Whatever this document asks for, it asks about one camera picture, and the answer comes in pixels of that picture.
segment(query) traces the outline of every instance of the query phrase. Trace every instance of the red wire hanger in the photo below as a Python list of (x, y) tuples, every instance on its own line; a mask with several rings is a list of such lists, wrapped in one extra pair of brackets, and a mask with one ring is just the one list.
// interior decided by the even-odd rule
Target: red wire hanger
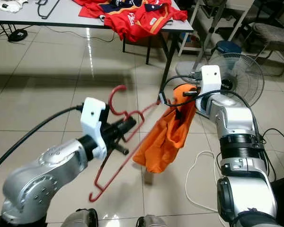
[[(112, 92), (110, 93), (109, 95), (109, 99), (108, 99), (108, 105), (109, 105), (109, 108), (111, 110), (111, 112), (116, 115), (116, 116), (120, 116), (120, 115), (124, 115), (124, 121), (127, 120), (130, 116), (132, 116), (133, 114), (138, 114), (140, 117), (141, 117), (141, 120), (142, 122), (139, 123), (138, 127), (130, 134), (130, 136), (128, 138), (122, 138), (122, 140), (124, 142), (128, 142), (133, 136), (134, 134), (141, 128), (141, 126), (144, 124), (145, 122), (145, 118), (144, 118), (144, 112), (146, 112), (147, 110), (149, 110), (150, 108), (156, 106), (156, 105), (159, 105), (159, 102), (156, 101), (152, 104), (150, 104), (149, 106), (147, 106), (146, 108), (144, 108), (142, 111), (139, 111), (139, 110), (134, 110), (134, 111), (131, 111), (130, 113), (128, 113), (126, 110), (124, 111), (121, 111), (121, 112), (118, 112), (115, 110), (115, 108), (113, 107), (113, 97), (115, 95), (115, 93), (117, 91), (125, 91), (127, 88), (125, 85), (119, 85), (117, 87), (115, 87)], [(95, 202), (102, 194), (103, 192), (108, 188), (108, 186), (111, 184), (111, 182), (115, 179), (115, 177), (119, 174), (119, 172), (123, 169), (123, 167), (126, 165), (126, 163), (131, 159), (131, 157), (134, 155), (134, 153), (136, 152), (136, 150), (139, 148), (140, 144), (142, 142), (140, 142), (138, 144), (138, 146), (128, 154), (128, 157), (126, 158), (126, 160), (121, 164), (121, 166), (117, 169), (117, 171), (113, 174), (113, 176), (108, 180), (108, 182), (104, 185), (104, 186), (101, 186), (99, 183), (98, 183), (98, 180), (101, 176), (101, 173), (102, 173), (102, 170), (110, 156), (110, 154), (112, 153), (111, 151), (108, 152), (106, 158), (104, 159), (104, 161), (102, 162), (101, 166), (100, 166), (100, 169), (98, 170), (98, 173), (97, 173), (97, 176), (95, 178), (95, 181), (94, 181), (94, 185), (100, 190), (100, 192), (98, 193), (97, 196), (93, 197), (93, 193), (91, 192), (89, 194), (89, 201), (90, 202)]]

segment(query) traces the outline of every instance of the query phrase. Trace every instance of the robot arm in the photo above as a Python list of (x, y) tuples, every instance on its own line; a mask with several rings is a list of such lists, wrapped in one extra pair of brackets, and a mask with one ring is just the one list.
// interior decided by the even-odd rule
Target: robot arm
[[(218, 66), (201, 68), (201, 92), (221, 88)], [(251, 111), (223, 94), (196, 100), (217, 126), (224, 178), (218, 180), (218, 211), (231, 226), (276, 227), (276, 202), (266, 175), (264, 146), (257, 141)]]
[(99, 100), (84, 102), (81, 124), (82, 138), (70, 140), (48, 149), (45, 153), (13, 173), (3, 185), (6, 197), (1, 220), (7, 224), (25, 225), (45, 219), (51, 199), (72, 181), (93, 158), (104, 158), (107, 151), (122, 149), (117, 142), (135, 124), (132, 117), (114, 124), (106, 123), (109, 107)]

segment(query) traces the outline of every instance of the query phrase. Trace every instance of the fan grille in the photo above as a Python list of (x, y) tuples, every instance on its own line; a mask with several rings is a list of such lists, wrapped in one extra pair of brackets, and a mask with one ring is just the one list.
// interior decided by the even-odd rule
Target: fan grille
[[(252, 58), (239, 53), (225, 53), (210, 59), (209, 65), (220, 67), (222, 88), (232, 90), (253, 105), (264, 89), (264, 78), (259, 64)], [(227, 96), (239, 101), (233, 95)]]

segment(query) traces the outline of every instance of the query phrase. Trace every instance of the white cloth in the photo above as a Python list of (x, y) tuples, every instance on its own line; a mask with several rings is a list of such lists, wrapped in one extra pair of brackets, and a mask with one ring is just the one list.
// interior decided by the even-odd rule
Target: white cloth
[(0, 10), (16, 13), (22, 9), (22, 5), (27, 0), (0, 0)]

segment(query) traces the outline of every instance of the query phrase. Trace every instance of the orange garment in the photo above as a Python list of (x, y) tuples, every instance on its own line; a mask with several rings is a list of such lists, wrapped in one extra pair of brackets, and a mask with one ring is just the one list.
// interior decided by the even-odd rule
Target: orange garment
[[(175, 88), (174, 104), (189, 100), (191, 97), (184, 97), (183, 92), (193, 88), (195, 86), (191, 84), (183, 84)], [(175, 160), (179, 149), (184, 146), (195, 112), (195, 101), (168, 108), (141, 143), (133, 160), (146, 166), (148, 172), (163, 172), (168, 164)]]

